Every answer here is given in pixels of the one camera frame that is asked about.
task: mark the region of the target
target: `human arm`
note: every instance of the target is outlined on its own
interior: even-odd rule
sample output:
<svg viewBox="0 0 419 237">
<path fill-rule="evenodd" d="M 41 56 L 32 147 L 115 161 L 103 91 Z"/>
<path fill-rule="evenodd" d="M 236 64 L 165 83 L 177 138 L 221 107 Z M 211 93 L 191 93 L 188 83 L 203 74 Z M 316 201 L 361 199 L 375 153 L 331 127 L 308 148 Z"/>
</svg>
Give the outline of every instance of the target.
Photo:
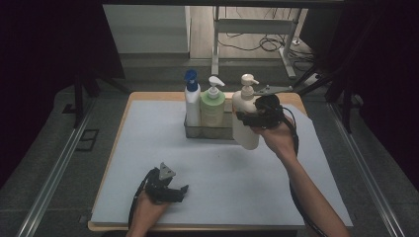
<svg viewBox="0 0 419 237">
<path fill-rule="evenodd" d="M 287 125 L 281 122 L 280 125 L 271 129 L 260 127 L 252 127 L 252 129 L 255 133 L 262 135 L 268 147 L 284 164 L 296 198 L 307 216 L 327 236 L 350 236 L 333 207 L 296 159 L 293 138 Z M 317 236 L 311 228 L 308 228 L 308 233 L 310 236 Z"/>
<path fill-rule="evenodd" d="M 131 227 L 126 237 L 144 237 L 160 216 L 164 213 L 170 203 L 155 204 L 145 191 L 138 197 L 136 209 L 132 216 Z"/>
</svg>

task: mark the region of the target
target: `bottle cap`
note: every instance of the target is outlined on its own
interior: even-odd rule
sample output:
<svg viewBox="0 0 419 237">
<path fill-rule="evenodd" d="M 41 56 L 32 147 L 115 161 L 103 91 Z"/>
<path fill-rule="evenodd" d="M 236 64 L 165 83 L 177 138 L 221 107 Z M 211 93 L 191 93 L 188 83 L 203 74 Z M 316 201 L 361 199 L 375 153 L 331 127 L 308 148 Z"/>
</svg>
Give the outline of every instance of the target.
<svg viewBox="0 0 419 237">
<path fill-rule="evenodd" d="M 209 78 L 210 88 L 209 88 L 209 97 L 211 99 L 218 98 L 219 90 L 216 88 L 216 86 L 224 86 L 225 84 L 219 80 L 216 76 L 211 76 Z"/>
<path fill-rule="evenodd" d="M 190 92 L 198 90 L 197 71 L 189 69 L 185 74 L 186 89 Z"/>
<path fill-rule="evenodd" d="M 241 89 L 241 98 L 243 100 L 251 100 L 253 98 L 253 84 L 259 84 L 258 81 L 255 80 L 252 74 L 244 74 L 241 76 L 241 84 L 243 88 Z"/>
</svg>

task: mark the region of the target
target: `shampoo bottle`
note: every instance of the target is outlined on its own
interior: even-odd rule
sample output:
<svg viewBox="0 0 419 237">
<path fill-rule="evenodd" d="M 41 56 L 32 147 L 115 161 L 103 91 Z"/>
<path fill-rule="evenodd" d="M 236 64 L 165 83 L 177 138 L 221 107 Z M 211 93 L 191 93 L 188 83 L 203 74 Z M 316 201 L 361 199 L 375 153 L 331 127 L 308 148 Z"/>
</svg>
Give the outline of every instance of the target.
<svg viewBox="0 0 419 237">
<path fill-rule="evenodd" d="M 201 125 L 201 111 L 200 111 L 200 95 L 201 87 L 197 81 L 197 71 L 190 69 L 185 74 L 186 88 L 186 125 L 200 126 Z"/>
<path fill-rule="evenodd" d="M 201 95 L 201 125 L 221 126 L 225 95 L 216 86 L 224 86 L 224 83 L 215 76 L 209 78 L 209 83 L 210 88 Z"/>
<path fill-rule="evenodd" d="M 259 84 L 251 74 L 244 74 L 241 77 L 241 84 L 243 85 L 241 91 L 237 91 L 233 94 L 232 104 L 233 104 L 233 115 L 232 115 L 232 124 L 233 124 L 233 138 L 241 146 L 248 150 L 256 149 L 259 145 L 259 135 L 254 133 L 250 126 L 245 126 L 243 121 L 237 118 L 236 112 L 243 112 L 246 114 L 257 113 L 255 107 L 255 100 L 253 93 L 252 84 Z"/>
</svg>

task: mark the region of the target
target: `white container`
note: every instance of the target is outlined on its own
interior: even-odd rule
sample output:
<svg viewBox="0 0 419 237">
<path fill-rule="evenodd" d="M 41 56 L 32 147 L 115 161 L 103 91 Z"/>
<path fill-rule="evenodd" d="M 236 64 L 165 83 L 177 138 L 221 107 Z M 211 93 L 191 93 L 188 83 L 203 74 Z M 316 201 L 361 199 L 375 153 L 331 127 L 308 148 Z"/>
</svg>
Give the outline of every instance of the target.
<svg viewBox="0 0 419 237">
<path fill-rule="evenodd" d="M 201 125 L 201 87 L 197 81 L 197 72 L 190 69 L 185 74 L 186 88 L 186 125 L 200 126 Z"/>
<path fill-rule="evenodd" d="M 237 118 L 236 112 L 257 113 L 255 107 L 255 96 L 252 84 L 259 84 L 251 74 L 244 74 L 241 77 L 243 85 L 241 91 L 237 91 L 232 97 L 232 127 L 233 138 L 245 149 L 253 150 L 259 145 L 259 135 L 254 133 L 250 126 L 244 125 L 243 121 Z"/>
</svg>

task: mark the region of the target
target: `white paper sheet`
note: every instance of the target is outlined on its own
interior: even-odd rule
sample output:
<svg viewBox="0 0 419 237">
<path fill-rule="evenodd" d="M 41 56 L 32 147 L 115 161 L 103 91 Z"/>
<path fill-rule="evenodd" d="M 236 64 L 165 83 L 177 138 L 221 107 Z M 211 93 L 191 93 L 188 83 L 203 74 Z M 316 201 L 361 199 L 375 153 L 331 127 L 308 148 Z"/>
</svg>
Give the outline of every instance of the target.
<svg viewBox="0 0 419 237">
<path fill-rule="evenodd" d="M 353 226 L 311 120 L 291 105 L 298 159 L 347 226 Z M 132 197 L 149 170 L 174 170 L 170 188 L 189 185 L 159 223 L 302 226 L 285 168 L 266 146 L 248 151 L 228 140 L 186 138 L 184 102 L 133 101 L 91 221 L 127 223 Z"/>
</svg>

